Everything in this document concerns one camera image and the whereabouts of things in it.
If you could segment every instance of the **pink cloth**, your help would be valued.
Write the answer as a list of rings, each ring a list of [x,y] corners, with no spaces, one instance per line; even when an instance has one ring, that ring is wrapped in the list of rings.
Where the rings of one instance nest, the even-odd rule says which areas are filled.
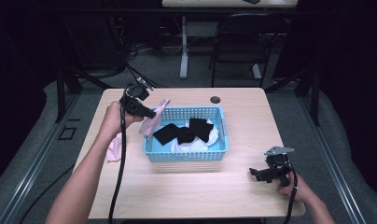
[[[121,133],[118,133],[116,138],[110,143],[106,152],[107,161],[121,160]]]
[[[156,132],[157,128],[160,126],[162,122],[162,112],[169,103],[169,99],[165,99],[160,102],[160,104],[154,110],[154,112],[156,112],[156,116],[154,116],[154,118],[152,119],[147,118],[145,121],[142,122],[142,126],[139,130],[140,134],[146,135],[147,137],[151,137],[153,133]]]
[[[160,126],[162,122],[162,112],[165,107],[169,104],[170,100],[165,99],[161,101],[159,106],[154,110],[156,112],[156,116],[153,119],[147,118],[143,121],[142,126],[139,130],[139,133],[143,135],[147,135],[151,137],[154,132],[156,132],[157,128]],[[106,152],[106,160],[107,161],[119,161],[121,160],[121,133],[119,133],[115,139],[110,143],[109,148]]]

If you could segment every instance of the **blue plastic basket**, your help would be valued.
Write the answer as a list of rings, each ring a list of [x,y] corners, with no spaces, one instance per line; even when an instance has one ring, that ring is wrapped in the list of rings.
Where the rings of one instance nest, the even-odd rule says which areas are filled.
[[[186,121],[195,119],[210,119],[218,129],[217,141],[209,146],[206,151],[171,151],[173,141],[164,146],[153,137],[144,137],[143,150],[150,161],[221,161],[224,153],[229,148],[229,140],[226,132],[223,109],[220,106],[193,106],[172,107],[168,106],[162,113],[162,123],[159,129],[173,123],[178,127],[184,127]]]

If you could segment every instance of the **black metal frame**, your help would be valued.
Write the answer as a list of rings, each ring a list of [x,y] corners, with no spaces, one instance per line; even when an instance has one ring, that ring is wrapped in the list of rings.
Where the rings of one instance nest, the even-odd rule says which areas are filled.
[[[238,31],[238,32],[231,32],[231,31],[225,31],[223,29],[223,27],[226,27],[226,21],[229,20],[229,19],[233,19],[233,18],[240,18],[240,17],[249,17],[249,18],[253,18],[253,17],[259,17],[259,18],[267,18],[268,21],[274,21],[274,25],[272,27],[268,26],[268,28],[266,28],[266,30],[262,29],[262,28],[259,28],[257,27],[257,24],[259,24],[259,22],[257,23],[252,23],[254,26],[252,27],[253,29],[257,29],[256,31],[253,31],[253,29],[249,31]],[[260,80],[260,83],[259,83],[259,87],[262,88],[262,84],[264,82],[264,78],[265,78],[265,74],[267,72],[267,68],[268,68],[268,61],[270,59],[270,55],[271,55],[271,50],[272,50],[272,42],[273,40],[275,39],[276,36],[279,35],[280,31],[282,30],[282,27],[284,25],[284,22],[282,20],[281,17],[278,17],[278,16],[275,16],[274,14],[271,14],[271,13],[263,13],[263,14],[253,14],[253,13],[234,13],[234,14],[230,14],[229,16],[225,17],[224,19],[222,19],[222,21],[220,21],[220,23],[218,24],[217,28],[216,28],[216,34],[215,34],[215,45],[214,45],[214,48],[212,50],[212,56],[211,56],[211,60],[209,62],[209,66],[208,68],[209,69],[212,69],[212,84],[211,84],[211,87],[213,88],[215,86],[215,79],[216,79],[216,62],[218,63],[248,63],[250,64],[250,69],[256,64],[256,63],[264,63],[264,67],[261,71],[261,80]],[[258,42],[262,42],[260,45],[263,52],[264,52],[264,55],[265,55],[265,58],[260,60],[260,59],[257,59],[257,60],[249,60],[249,59],[220,59],[218,57],[219,55],[219,50],[220,50],[220,43],[219,43],[219,37],[225,35],[225,34],[230,34],[230,35],[246,35],[246,36],[250,36],[248,38],[250,39],[253,39],[253,38],[256,38],[257,35],[264,35],[264,34],[272,34],[272,36],[270,37],[269,40],[266,40],[264,41],[264,39],[262,37],[259,38],[259,41]],[[246,78],[232,78],[232,79],[248,79],[248,80],[254,80],[253,77],[246,77]]]
[[[159,15],[159,16],[179,16],[179,17],[220,17],[220,16],[227,16],[231,13],[245,13],[250,12],[252,14],[264,14],[270,13],[277,16],[280,16],[284,19],[322,19],[325,17],[329,17],[330,15],[336,14],[334,11],[296,11],[294,8],[241,8],[241,7],[208,7],[208,8],[196,8],[196,7],[182,7],[182,8],[49,8],[49,7],[38,7],[36,8],[38,13],[46,14],[49,16],[63,16],[63,15],[91,15],[91,16],[102,16],[102,15],[130,15],[130,16],[141,16],[141,15]],[[271,92],[279,89],[280,87],[286,85],[290,80],[295,77],[303,76],[304,72],[298,73],[291,77],[286,78],[286,80],[276,84],[273,87],[270,87],[266,90],[266,92]],[[318,125],[317,120],[317,108],[318,108],[318,95],[319,95],[319,71],[314,71],[314,82],[313,82],[313,100],[312,100],[312,117],[316,125]],[[101,88],[107,89],[111,88],[110,86],[104,84],[103,82],[97,80],[94,77],[91,77],[89,74],[85,72],[79,73],[80,76],[88,79],[92,83],[100,86]],[[60,72],[60,77],[58,80],[62,82],[60,83],[58,91],[59,91],[59,115],[57,121],[61,119],[64,115],[64,97],[62,94],[63,92],[63,82],[66,80],[64,78],[63,72]],[[70,82],[71,86],[76,86],[77,83],[74,80]],[[74,90],[74,93],[81,92],[81,86],[77,86]],[[306,92],[301,91],[300,96],[305,95]]]

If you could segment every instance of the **small round object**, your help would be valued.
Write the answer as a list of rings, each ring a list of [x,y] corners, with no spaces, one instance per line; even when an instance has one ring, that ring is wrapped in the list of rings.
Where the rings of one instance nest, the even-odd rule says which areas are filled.
[[[212,103],[214,103],[214,104],[218,104],[218,103],[220,103],[220,97],[218,97],[218,96],[212,96],[211,97],[211,102]]]

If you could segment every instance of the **human hand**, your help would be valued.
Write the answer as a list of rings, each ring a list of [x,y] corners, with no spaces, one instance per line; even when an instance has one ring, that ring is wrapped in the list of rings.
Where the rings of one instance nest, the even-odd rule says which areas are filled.
[[[294,175],[293,172],[289,172],[288,174],[289,185],[286,187],[279,186],[278,190],[280,194],[285,194],[290,197],[291,191],[293,190],[293,183],[294,183]],[[317,199],[317,195],[312,191],[312,189],[307,185],[305,180],[300,176],[297,175],[297,192],[295,196],[295,200],[303,203],[309,203],[312,199]]]
[[[99,134],[114,138],[121,132],[120,110],[121,104],[117,101],[112,102],[110,106],[107,107]],[[132,123],[142,121],[143,119],[144,118],[142,117],[125,113],[125,128],[128,128]]]

